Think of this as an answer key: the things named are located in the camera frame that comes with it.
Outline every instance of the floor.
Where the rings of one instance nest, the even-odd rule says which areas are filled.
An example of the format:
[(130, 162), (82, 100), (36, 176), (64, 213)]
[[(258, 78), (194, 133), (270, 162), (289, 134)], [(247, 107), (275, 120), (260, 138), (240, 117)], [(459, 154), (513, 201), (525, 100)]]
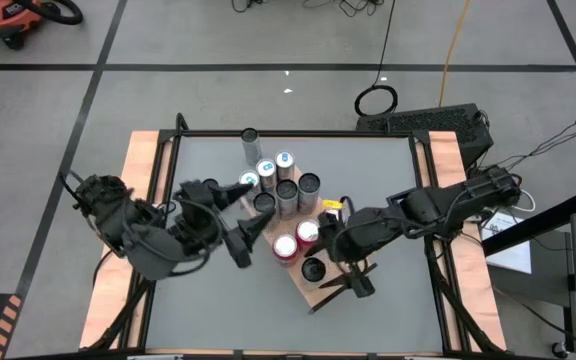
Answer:
[[(59, 170), (119, 174), (131, 131), (170, 128), (178, 111), (194, 129), (353, 129), (390, 1), (353, 18), (300, 0), (243, 14), (226, 0), (77, 3), (79, 26), (46, 23), (17, 52), (0, 41), (0, 293), (25, 298), (8, 357), (79, 344), (101, 244)], [(398, 110), (437, 105), (463, 4), (397, 1), (381, 81), (398, 90)], [(531, 151), (576, 119), (576, 0), (472, 0), (452, 63), (444, 104), (488, 113), (486, 162)], [(387, 106), (380, 96), (364, 111)], [(576, 193), (576, 139), (516, 171), (537, 212), (564, 200)], [(562, 337), (497, 301), (510, 349), (550, 356)], [(557, 308), (525, 301), (562, 322)]]

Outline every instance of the vacuum hose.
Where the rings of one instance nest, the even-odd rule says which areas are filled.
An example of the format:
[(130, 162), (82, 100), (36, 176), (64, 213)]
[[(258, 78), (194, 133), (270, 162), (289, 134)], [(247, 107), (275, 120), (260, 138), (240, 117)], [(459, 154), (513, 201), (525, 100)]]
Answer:
[(54, 1), (67, 7), (68, 10), (72, 12), (72, 16), (61, 16), (59, 14), (51, 12), (50, 10), (33, 3), (33, 0), (13, 0), (13, 1), (23, 6), (24, 8), (34, 12), (35, 14), (41, 15), (42, 17), (48, 20), (52, 20), (59, 24), (77, 25), (81, 23), (84, 19), (84, 16), (81, 14), (81, 10), (79, 10), (79, 7), (71, 0), (54, 0)]

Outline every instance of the cylinder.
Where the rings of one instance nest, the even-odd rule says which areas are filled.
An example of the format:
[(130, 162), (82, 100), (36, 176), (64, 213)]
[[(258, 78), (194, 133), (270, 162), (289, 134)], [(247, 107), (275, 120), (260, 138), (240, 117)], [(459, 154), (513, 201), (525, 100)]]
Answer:
[(272, 243), (272, 252), (282, 266), (294, 265), (299, 246), (290, 234), (279, 235)]
[(241, 132), (241, 143), (244, 146), (244, 154), (246, 155), (246, 163), (250, 166), (255, 164), (261, 159), (261, 144), (259, 143), (259, 133), (253, 128), (244, 129)]
[(325, 276), (326, 265), (316, 257), (309, 257), (301, 264), (301, 277), (308, 288), (318, 287)]
[(257, 163), (257, 174), (259, 174), (259, 182), (261, 189), (265, 192), (272, 193), (275, 191), (277, 184), (275, 164), (270, 159), (261, 159)]
[(255, 196), (261, 192), (261, 185), (259, 185), (259, 175), (255, 170), (246, 170), (239, 175), (239, 183), (242, 185), (252, 184), (252, 189), (245, 195), (246, 200), (252, 202)]
[(295, 238), (300, 249), (307, 249), (319, 239), (319, 223), (316, 220), (304, 220), (295, 229)]
[(319, 199), (319, 176), (313, 173), (305, 173), (299, 178), (299, 212), (310, 214), (317, 207)]
[(277, 184), (277, 207), (281, 220), (290, 220), (297, 215), (298, 193), (297, 184), (292, 180), (281, 180)]
[(275, 215), (266, 225), (265, 229), (268, 231), (274, 231), (277, 228), (277, 225), (279, 225), (279, 214), (277, 211), (277, 201), (275, 200), (275, 197), (269, 193), (261, 193), (255, 196), (255, 200), (253, 200), (253, 206), (255, 207), (255, 211), (257, 211), (259, 214), (275, 210)]
[(295, 174), (295, 156), (287, 151), (281, 151), (275, 156), (277, 164), (277, 179), (292, 180)]

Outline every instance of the keyboard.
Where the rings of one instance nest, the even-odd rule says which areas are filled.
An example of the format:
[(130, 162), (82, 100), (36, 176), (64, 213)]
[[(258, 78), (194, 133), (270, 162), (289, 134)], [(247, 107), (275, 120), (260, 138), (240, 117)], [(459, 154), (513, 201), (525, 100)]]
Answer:
[(363, 116), (357, 120), (358, 131), (385, 134), (412, 130), (454, 131), (465, 168), (471, 166), (493, 145), (488, 128), (478, 115), (475, 104)]

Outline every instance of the white cable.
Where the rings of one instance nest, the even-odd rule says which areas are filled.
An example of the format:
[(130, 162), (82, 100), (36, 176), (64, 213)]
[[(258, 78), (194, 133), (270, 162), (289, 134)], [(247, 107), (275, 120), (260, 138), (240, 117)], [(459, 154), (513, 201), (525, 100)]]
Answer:
[(522, 207), (519, 206), (515, 206), (513, 205), (512, 208), (515, 210), (519, 210), (519, 211), (525, 211), (525, 212), (533, 212), (535, 211), (535, 209), (537, 208), (537, 203), (535, 202), (535, 198), (532, 197), (532, 195), (530, 195), (530, 193), (524, 189), (521, 189), (522, 194), (528, 196), (528, 199), (530, 199), (530, 203), (532, 204), (530, 209), (524, 209)]

